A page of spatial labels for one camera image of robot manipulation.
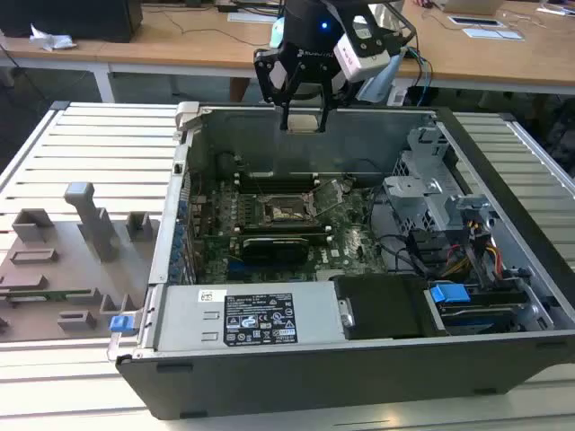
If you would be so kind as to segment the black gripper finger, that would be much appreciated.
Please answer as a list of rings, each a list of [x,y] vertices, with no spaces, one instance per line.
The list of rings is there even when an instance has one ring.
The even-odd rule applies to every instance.
[[[317,133],[323,133],[332,110],[347,107],[356,94],[356,85],[351,83],[342,70],[321,68],[315,76],[320,85],[321,115],[318,120]]]
[[[277,63],[285,71],[279,87],[272,80],[272,72]],[[297,56],[297,49],[295,47],[256,49],[253,54],[253,65],[264,100],[281,108],[279,129],[287,131],[290,103],[302,82],[301,61]]]

